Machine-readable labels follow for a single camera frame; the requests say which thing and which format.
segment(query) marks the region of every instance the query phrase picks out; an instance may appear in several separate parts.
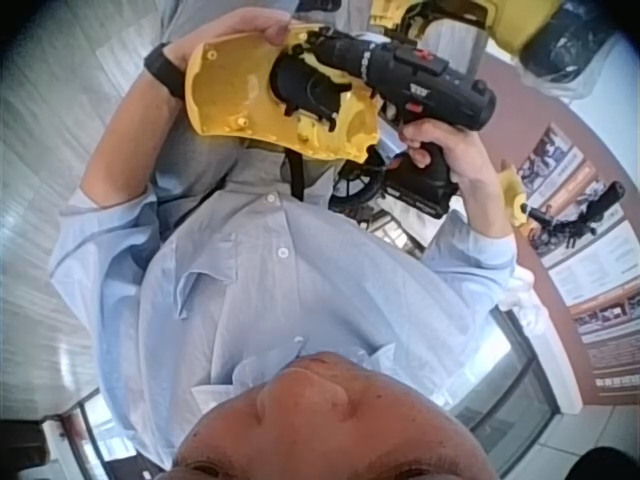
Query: black drill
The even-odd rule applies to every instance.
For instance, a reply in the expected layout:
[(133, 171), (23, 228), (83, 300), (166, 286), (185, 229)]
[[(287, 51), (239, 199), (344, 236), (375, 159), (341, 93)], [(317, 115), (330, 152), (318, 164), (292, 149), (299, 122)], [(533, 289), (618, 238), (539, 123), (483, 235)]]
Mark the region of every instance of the black drill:
[[(401, 125), (433, 118), (477, 131), (495, 111), (496, 96), (485, 82), (461, 74), (425, 50), (398, 42), (360, 40), (331, 29), (314, 33), (309, 44), (320, 63), (362, 79), (394, 105)], [(413, 162), (401, 162), (387, 173), (385, 191), (441, 218), (458, 187), (451, 182), (442, 148), (433, 143), (422, 148), (430, 154), (431, 164), (420, 169)]]

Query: yellow part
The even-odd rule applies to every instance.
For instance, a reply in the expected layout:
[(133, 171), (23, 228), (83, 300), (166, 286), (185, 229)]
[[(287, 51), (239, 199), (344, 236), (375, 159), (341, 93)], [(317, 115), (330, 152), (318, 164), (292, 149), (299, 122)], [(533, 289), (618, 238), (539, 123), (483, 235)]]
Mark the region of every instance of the yellow part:
[[(374, 0), (371, 23), (395, 29), (407, 10), (418, 3), (423, 3), (423, 0)], [(485, 30), (500, 48), (516, 55), (547, 24), (562, 0), (428, 0), (424, 3), (441, 6), (451, 12), (449, 18), (459, 21), (467, 17), (469, 5), (479, 5), (486, 11)], [(442, 18), (447, 17), (439, 16), (429, 21)]]
[(318, 25), (291, 29), (284, 48), (255, 34), (233, 35), (201, 45), (186, 72), (187, 113), (200, 135), (227, 135), (274, 143), (321, 160), (348, 159), (362, 163), (367, 148), (378, 143), (380, 103), (361, 80), (318, 64), (311, 54), (307, 63), (336, 83), (353, 88), (341, 96), (337, 128), (298, 111), (285, 117), (284, 104), (271, 92), (269, 73), (277, 57), (303, 42)]
[(370, 22), (372, 25), (394, 29), (402, 21), (407, 9), (420, 2), (421, 0), (373, 0)]
[(504, 194), (504, 204), (509, 221), (514, 227), (527, 223), (527, 216), (522, 213), (521, 206), (527, 202), (527, 192), (514, 166), (498, 174), (500, 186)]
[(473, 0), (488, 12), (487, 30), (500, 48), (516, 55), (551, 19), (562, 0)]

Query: tiled floor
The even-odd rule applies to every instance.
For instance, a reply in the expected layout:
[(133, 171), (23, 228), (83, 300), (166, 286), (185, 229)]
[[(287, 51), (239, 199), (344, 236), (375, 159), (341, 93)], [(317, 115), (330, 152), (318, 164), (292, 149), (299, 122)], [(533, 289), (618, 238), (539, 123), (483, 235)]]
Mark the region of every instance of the tiled floor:
[(154, 0), (45, 3), (2, 59), (1, 418), (60, 413), (97, 386), (89, 334), (47, 262), (57, 212), (159, 25)]
[(507, 480), (564, 479), (578, 458), (596, 446), (640, 459), (639, 412), (631, 405), (586, 406), (578, 415), (558, 415)]
[(560, 415), (551, 423), (540, 443), (582, 455), (596, 445), (612, 411), (613, 407), (586, 406), (579, 415)]

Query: black wristwatch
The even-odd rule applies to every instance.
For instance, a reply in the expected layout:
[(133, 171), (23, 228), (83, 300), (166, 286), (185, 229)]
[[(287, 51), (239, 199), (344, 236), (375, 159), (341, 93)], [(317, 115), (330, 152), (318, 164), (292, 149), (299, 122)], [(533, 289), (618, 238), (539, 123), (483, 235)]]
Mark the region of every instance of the black wristwatch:
[(168, 43), (161, 43), (151, 50), (144, 59), (144, 68), (164, 85), (173, 97), (184, 100), (185, 74), (164, 54), (163, 49), (167, 45)]

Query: poster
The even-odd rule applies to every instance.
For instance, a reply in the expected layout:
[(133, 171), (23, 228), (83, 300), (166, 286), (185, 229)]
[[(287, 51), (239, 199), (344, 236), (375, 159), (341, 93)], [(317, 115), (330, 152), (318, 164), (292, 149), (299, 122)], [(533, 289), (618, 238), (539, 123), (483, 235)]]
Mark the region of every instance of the poster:
[[(527, 203), (558, 221), (577, 218), (611, 182), (555, 125), (519, 174)], [(594, 234), (575, 244), (533, 221), (520, 230), (569, 307), (589, 361), (580, 368), (589, 369), (595, 395), (626, 402), (640, 391), (640, 242), (620, 205), (591, 226)]]
[(549, 270), (568, 307), (640, 276), (640, 243), (631, 224), (621, 223), (600, 241)]
[(578, 168), (584, 156), (555, 125), (550, 125), (534, 147), (518, 175), (529, 205), (539, 208)]

